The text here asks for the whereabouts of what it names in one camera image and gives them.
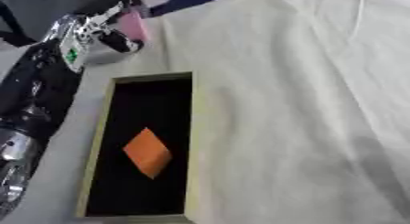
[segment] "green label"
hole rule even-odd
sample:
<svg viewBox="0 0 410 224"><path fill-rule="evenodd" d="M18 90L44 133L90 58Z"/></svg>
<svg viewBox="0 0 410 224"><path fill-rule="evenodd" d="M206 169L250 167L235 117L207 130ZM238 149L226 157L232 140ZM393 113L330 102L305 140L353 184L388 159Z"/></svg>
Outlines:
<svg viewBox="0 0 410 224"><path fill-rule="evenodd" d="M66 55L66 60L69 62L69 63L74 63L74 61L75 61L75 59L77 58L77 56L78 56L78 53L77 53L77 50L75 49L75 48L72 48L72 49L70 49L70 51L67 53L67 55Z"/></svg>

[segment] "pink object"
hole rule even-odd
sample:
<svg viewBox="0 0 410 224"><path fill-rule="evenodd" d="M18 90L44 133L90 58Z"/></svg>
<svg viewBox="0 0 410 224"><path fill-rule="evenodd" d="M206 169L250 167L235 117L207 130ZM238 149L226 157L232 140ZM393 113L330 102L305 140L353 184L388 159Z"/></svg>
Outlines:
<svg viewBox="0 0 410 224"><path fill-rule="evenodd" d="M119 30L128 36L131 40L147 40L146 29L144 28L143 20L138 11L132 10L118 19Z"/></svg>

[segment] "wooden box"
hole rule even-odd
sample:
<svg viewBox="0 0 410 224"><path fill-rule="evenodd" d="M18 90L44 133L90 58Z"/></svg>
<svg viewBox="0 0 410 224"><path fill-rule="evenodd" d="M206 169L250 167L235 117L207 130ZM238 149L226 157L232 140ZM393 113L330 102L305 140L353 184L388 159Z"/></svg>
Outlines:
<svg viewBox="0 0 410 224"><path fill-rule="evenodd" d="M115 223L191 223L192 74L113 79L85 169L77 218ZM148 127L172 154L155 179L123 147Z"/></svg>

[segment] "robotic hand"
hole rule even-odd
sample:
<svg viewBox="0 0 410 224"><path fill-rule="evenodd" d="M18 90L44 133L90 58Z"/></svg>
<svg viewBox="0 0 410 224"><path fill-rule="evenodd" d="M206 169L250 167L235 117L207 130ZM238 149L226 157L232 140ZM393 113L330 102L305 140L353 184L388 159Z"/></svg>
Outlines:
<svg viewBox="0 0 410 224"><path fill-rule="evenodd" d="M0 219L23 197L50 137L64 122L98 39L119 51L144 43L108 26L141 0L97 0L64 16L27 50L0 84Z"/></svg>

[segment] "white tablecloth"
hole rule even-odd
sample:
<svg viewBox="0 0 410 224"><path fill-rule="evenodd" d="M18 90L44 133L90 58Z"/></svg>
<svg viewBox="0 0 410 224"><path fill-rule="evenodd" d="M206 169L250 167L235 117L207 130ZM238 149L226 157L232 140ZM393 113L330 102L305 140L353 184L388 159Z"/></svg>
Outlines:
<svg viewBox="0 0 410 224"><path fill-rule="evenodd" d="M91 59L4 223L70 223L111 77L187 70L198 90L197 223L406 223L409 8L410 0L219 0L150 19L142 52ZM0 54L1 72L19 54Z"/></svg>

